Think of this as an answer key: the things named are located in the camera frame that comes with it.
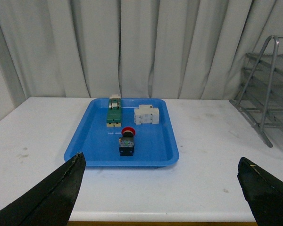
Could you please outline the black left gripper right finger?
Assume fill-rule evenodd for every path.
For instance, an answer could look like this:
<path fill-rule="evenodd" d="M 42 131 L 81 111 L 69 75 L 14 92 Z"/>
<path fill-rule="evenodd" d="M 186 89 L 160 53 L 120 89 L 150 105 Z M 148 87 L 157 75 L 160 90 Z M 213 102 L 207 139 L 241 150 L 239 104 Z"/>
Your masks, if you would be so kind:
<path fill-rule="evenodd" d="M 241 157 L 237 178 L 259 226 L 283 226 L 283 181 Z"/>

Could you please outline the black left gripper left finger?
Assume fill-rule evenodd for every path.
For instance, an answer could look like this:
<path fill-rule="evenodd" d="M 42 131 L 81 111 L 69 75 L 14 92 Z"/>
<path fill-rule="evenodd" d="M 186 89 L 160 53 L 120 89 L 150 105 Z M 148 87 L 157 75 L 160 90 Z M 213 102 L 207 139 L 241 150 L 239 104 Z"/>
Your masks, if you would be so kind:
<path fill-rule="evenodd" d="M 77 153 L 0 210 L 0 226 L 65 226 L 78 197 L 86 161 Z"/>

